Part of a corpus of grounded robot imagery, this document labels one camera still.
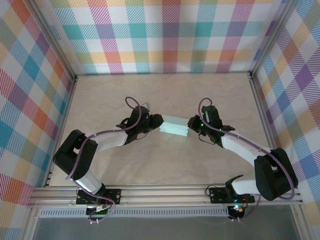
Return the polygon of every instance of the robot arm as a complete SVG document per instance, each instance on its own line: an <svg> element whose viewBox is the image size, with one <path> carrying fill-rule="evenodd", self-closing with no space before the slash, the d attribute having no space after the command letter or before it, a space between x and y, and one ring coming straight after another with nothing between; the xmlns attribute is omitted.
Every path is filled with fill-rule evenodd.
<svg viewBox="0 0 320 240"><path fill-rule="evenodd" d="M137 122L139 114L139 108L134 108L131 116L124 119L114 127L113 130L124 130L131 127ZM105 185L89 170L95 153L115 146L127 145L136 140L139 134L147 134L161 126L163 122L164 120L161 115L151 115L147 108L141 106L141 118L135 127L124 131L103 133L90 138L83 146L78 165L71 180L93 195L105 196ZM85 134L80 130L73 130L53 156L54 163L67 175L69 175L74 168L78 156L77 150L80 149L85 139L90 135L91 134ZM83 191L79 191L79 194L82 195L80 197L86 199L91 204L101 204L105 202L103 199L92 197Z"/></svg>
<svg viewBox="0 0 320 240"><path fill-rule="evenodd" d="M237 201L240 195L245 194L261 194L265 199L272 201L291 189L289 181L280 166L270 156L263 154L261 150L273 155L288 172L294 187L298 186L298 180L288 155L282 148L270 149L255 144L260 147L257 149L254 145L239 139L236 136L241 135L233 127L223 125L218 110L213 105L203 106L201 113L203 119L210 126L230 134L207 127L199 115L190 118L188 127L199 135L208 136L211 142L236 153L254 167L254 174L239 175L225 183L224 190L231 202Z"/></svg>

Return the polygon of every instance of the plaid wallpaper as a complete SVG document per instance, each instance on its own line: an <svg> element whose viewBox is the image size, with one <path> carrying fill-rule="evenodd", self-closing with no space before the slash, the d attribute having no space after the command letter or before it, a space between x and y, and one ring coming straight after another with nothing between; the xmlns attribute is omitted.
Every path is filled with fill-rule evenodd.
<svg viewBox="0 0 320 240"><path fill-rule="evenodd" d="M276 10L276 12L275 12L275 14L274 14L274 16L273 16L273 19L272 19L272 21L271 21L271 23L270 23L267 31L265 32L265 35L264 35L264 37L263 37L263 40L261 41L261 44L260 44L258 50L257 50L256 53L255 53L255 56L254 56L253 61L252 61L252 63L251 63L251 66L250 66L250 68L249 68L249 70L248 70L249 72L252 71L253 68L254 68L254 66L256 65L257 59L258 59L258 57L260 56L261 51L262 51L262 50L264 49L264 47L266 46L266 43L267 43L267 41L268 41L268 39L269 39L269 36L270 36L270 34L272 33L272 30L273 30L273 28L275 27L277 20L278 20L279 17L281 16L281 13L283 12L284 7L285 7L285 5L286 5L287 2L288 2L288 0L281 0L281 3L279 4L278 9Z"/></svg>
<svg viewBox="0 0 320 240"><path fill-rule="evenodd" d="M247 72L284 2L38 0L80 74Z"/></svg>
<svg viewBox="0 0 320 240"><path fill-rule="evenodd" d="M0 1L0 239L20 233L40 187L71 80L22 0Z"/></svg>
<svg viewBox="0 0 320 240"><path fill-rule="evenodd" d="M320 0L300 0L258 73L278 146L299 180L320 239Z"/></svg>

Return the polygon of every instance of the light blue block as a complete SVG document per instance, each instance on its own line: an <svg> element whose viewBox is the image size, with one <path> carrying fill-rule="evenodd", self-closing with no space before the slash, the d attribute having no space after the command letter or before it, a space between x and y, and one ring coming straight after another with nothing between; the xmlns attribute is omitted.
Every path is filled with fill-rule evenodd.
<svg viewBox="0 0 320 240"><path fill-rule="evenodd" d="M188 136L188 119L162 115L163 123L160 126L160 132Z"/></svg>

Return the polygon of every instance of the metal bracket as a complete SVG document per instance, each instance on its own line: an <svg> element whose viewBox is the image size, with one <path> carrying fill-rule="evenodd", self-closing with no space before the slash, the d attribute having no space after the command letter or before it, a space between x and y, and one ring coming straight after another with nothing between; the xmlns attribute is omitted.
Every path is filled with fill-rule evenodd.
<svg viewBox="0 0 320 240"><path fill-rule="evenodd" d="M93 203L89 203L88 200L85 197L81 197L81 192L82 190L78 191L77 198L75 201L76 205L94 205ZM106 198L112 199L116 205L120 204L120 199L121 199L121 189L105 189L104 190L104 196Z"/></svg>
<svg viewBox="0 0 320 240"><path fill-rule="evenodd" d="M255 202L255 197L250 194L238 195L238 198L232 201L224 187L209 188L209 196L212 204L252 204Z"/></svg>

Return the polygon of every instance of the vent grille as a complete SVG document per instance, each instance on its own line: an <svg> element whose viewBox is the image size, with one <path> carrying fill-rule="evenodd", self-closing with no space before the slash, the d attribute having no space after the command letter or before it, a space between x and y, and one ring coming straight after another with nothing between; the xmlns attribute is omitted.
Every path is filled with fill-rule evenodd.
<svg viewBox="0 0 320 240"><path fill-rule="evenodd" d="M40 212L40 218L76 218L86 217L86 207L70 208L44 208Z"/></svg>
<svg viewBox="0 0 320 240"><path fill-rule="evenodd" d="M207 207L118 207L111 217L136 218L170 218L170 217L224 217L228 216L226 206ZM44 208L40 212L41 218L76 218L87 217L86 208Z"/></svg>
<svg viewBox="0 0 320 240"><path fill-rule="evenodd" d="M228 216L227 207L126 207L115 209L113 217L205 217Z"/></svg>

